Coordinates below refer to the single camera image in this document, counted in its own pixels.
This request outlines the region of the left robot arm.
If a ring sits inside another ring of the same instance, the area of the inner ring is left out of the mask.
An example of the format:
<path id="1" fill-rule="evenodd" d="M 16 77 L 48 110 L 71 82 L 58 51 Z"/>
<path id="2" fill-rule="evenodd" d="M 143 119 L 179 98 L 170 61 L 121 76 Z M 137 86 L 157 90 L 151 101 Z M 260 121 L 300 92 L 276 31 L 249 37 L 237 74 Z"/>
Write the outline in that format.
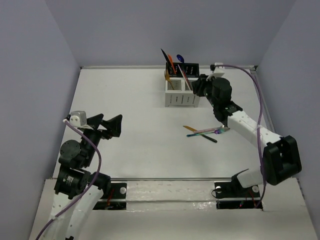
<path id="1" fill-rule="evenodd" d="M 100 198 L 109 196 L 110 176 L 101 173 L 101 140 L 121 135 L 121 114 L 104 120 L 102 113 L 87 117 L 85 111 L 73 111 L 63 123 L 80 135 L 67 140 L 59 150 L 60 168 L 54 186 L 53 204 L 47 225 L 39 240 L 77 240 Z"/>

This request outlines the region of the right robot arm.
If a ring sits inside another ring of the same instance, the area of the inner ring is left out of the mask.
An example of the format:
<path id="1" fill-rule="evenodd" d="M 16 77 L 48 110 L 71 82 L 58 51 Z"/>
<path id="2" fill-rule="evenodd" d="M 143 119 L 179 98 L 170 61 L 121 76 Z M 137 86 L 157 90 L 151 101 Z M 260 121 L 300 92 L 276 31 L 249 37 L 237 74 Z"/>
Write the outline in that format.
<path id="1" fill-rule="evenodd" d="M 245 169 L 231 178 L 221 191 L 242 196 L 255 185 L 279 183 L 302 171 L 298 144 L 292 136 L 281 136 L 263 127 L 232 101 L 232 87 L 223 77 L 202 74 L 192 82 L 193 93 L 205 97 L 213 107 L 215 118 L 225 127 L 236 131 L 258 150 L 260 167 Z"/>

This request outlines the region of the black knife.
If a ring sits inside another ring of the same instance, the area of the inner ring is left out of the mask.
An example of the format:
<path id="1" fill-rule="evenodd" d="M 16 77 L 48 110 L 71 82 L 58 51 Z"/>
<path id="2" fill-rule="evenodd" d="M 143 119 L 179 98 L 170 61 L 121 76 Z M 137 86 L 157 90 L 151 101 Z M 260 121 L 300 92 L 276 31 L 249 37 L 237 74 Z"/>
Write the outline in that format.
<path id="1" fill-rule="evenodd" d="M 172 70 L 167 54 L 165 53 L 165 51 L 162 48 L 160 50 L 161 50 L 161 52 L 162 52 L 162 54 L 163 54 L 163 56 L 165 58 L 165 61 L 166 61 L 167 65 L 168 65 L 168 68 Z"/>

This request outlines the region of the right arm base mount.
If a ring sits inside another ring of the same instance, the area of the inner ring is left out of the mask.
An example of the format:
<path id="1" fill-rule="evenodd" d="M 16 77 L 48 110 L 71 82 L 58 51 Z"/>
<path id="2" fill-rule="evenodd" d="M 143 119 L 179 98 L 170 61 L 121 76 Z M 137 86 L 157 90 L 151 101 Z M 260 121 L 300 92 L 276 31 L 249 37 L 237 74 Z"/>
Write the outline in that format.
<path id="1" fill-rule="evenodd" d="M 218 210 L 263 209 L 262 203 L 258 204 L 261 195 L 257 185 L 244 188 L 240 192 L 227 190 L 229 182 L 215 182 L 211 195 L 216 199 Z"/>

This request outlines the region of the iridescent spoon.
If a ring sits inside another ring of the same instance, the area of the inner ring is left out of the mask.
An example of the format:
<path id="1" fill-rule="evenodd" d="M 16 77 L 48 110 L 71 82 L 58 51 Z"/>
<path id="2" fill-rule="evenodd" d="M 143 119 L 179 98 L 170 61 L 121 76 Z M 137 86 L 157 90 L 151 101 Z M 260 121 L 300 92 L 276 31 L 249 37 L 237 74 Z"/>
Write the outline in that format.
<path id="1" fill-rule="evenodd" d="M 229 129 L 230 129 L 229 127 L 227 127 L 225 125 L 222 125 L 220 127 L 213 127 L 213 128 L 195 130 L 195 131 L 193 131 L 193 133 L 194 134 L 208 133 L 208 132 L 219 132 L 219 133 L 222 133 L 222 132 L 228 131 Z"/>

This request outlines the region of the blue spoon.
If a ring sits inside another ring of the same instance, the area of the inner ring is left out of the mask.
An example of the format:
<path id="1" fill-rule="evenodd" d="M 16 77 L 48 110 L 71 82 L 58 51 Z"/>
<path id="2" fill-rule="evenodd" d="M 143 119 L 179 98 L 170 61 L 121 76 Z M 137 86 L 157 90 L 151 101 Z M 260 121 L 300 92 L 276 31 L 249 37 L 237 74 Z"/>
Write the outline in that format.
<path id="1" fill-rule="evenodd" d="M 180 54 L 177 54 L 177 55 L 176 55 L 176 58 L 177 58 L 178 61 L 181 62 L 181 63 L 184 63 L 184 62 L 185 62 L 184 57 L 183 57 L 182 55 L 180 55 Z"/>

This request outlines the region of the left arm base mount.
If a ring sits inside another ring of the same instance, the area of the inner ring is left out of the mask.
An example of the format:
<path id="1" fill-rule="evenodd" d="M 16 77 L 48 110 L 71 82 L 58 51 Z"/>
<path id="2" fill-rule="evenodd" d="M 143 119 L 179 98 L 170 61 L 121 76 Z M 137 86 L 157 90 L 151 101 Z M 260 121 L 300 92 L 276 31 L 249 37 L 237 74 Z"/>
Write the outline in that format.
<path id="1" fill-rule="evenodd" d="M 115 181 L 111 183 L 110 191 L 103 195 L 93 207 L 94 211 L 121 211 L 127 208 L 127 183 Z"/>

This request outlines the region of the orange white chopstick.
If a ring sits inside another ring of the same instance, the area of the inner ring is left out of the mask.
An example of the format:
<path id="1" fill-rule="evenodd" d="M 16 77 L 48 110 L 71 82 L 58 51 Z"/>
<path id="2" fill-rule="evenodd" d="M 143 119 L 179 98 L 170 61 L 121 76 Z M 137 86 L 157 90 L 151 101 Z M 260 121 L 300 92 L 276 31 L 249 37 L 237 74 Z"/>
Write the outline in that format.
<path id="1" fill-rule="evenodd" d="M 190 82 L 189 82 L 189 79 L 188 79 L 188 77 L 187 77 L 187 75 L 186 75 L 186 73 L 185 73 L 185 71 L 184 71 L 184 68 L 183 68 L 180 64 L 178 64 L 178 68 L 179 68 L 179 70 L 180 70 L 180 72 L 181 72 L 181 75 L 183 76 L 183 78 L 184 78 L 184 80 L 185 80 L 185 83 L 186 83 L 187 86 L 188 86 L 188 89 L 191 91 L 191 90 L 192 90 L 192 86 L 191 86 L 191 84 L 190 84 Z"/>

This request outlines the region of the iridescent fork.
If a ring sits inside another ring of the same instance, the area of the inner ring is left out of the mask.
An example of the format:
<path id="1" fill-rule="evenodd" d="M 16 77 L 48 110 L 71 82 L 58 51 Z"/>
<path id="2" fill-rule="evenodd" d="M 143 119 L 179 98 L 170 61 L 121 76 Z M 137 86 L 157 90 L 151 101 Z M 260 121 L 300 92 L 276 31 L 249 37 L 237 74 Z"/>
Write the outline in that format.
<path id="1" fill-rule="evenodd" d="M 205 136 L 205 135 L 210 135 L 210 134 L 219 135 L 219 134 L 222 134 L 222 133 L 224 133 L 224 132 L 225 132 L 224 129 L 217 129 L 217 130 L 214 130 L 214 131 L 187 134 L 186 137 Z"/>

